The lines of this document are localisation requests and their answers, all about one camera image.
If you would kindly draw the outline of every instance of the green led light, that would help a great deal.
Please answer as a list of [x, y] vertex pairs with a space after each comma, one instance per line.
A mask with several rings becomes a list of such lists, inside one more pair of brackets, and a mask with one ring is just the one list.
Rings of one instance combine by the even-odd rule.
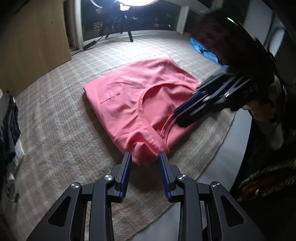
[[234, 24], [236, 24], [235, 21], [233, 21], [231, 18], [227, 18], [229, 21], [233, 22]]

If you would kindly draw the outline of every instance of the quechua logo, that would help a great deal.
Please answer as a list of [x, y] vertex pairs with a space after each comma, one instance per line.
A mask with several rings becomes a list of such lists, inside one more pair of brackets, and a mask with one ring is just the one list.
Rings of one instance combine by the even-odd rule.
[[101, 104], [103, 104], [104, 102], [107, 102], [108, 100], [111, 100], [113, 98], [115, 98], [116, 96], [120, 95], [120, 92], [116, 93], [115, 95], [110, 96], [109, 98], [105, 99], [104, 101], [101, 102]]

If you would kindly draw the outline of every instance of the clothing pile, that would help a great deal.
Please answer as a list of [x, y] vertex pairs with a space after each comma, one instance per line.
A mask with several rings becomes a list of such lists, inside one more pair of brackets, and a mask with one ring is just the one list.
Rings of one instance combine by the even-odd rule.
[[190, 43], [192, 44], [192, 47], [199, 52], [202, 56], [210, 59], [211, 61], [215, 62], [216, 64], [219, 64], [218, 58], [214, 53], [209, 51], [206, 47], [204, 47], [200, 42], [195, 40], [194, 38], [190, 38]]
[[12, 201], [17, 201], [15, 174], [25, 155], [20, 142], [17, 116], [14, 97], [0, 89], [0, 178], [5, 177], [7, 195]]

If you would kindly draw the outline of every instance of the metal screw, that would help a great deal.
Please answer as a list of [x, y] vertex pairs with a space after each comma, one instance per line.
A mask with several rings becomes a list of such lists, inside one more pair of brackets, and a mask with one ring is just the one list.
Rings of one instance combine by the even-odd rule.
[[213, 183], [212, 187], [214, 188], [215, 186], [220, 187], [220, 183], [218, 183], [218, 182]]
[[104, 176], [104, 179], [105, 179], [106, 181], [110, 181], [110, 180], [113, 179], [113, 176], [112, 176], [112, 175], [106, 175], [106, 176]]
[[72, 189], [79, 188], [79, 183], [72, 183], [72, 184], [71, 184], [71, 188], [72, 188]]
[[209, 98], [210, 98], [209, 96], [205, 97], [203, 102], [206, 102]]
[[178, 175], [177, 177], [179, 180], [185, 180], [187, 176], [185, 174]]

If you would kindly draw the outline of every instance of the wooden cabinet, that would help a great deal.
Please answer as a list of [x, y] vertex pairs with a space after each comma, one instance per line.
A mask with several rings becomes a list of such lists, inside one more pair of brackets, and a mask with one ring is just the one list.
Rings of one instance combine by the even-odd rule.
[[30, 0], [0, 38], [0, 88], [16, 96], [69, 60], [63, 0]]

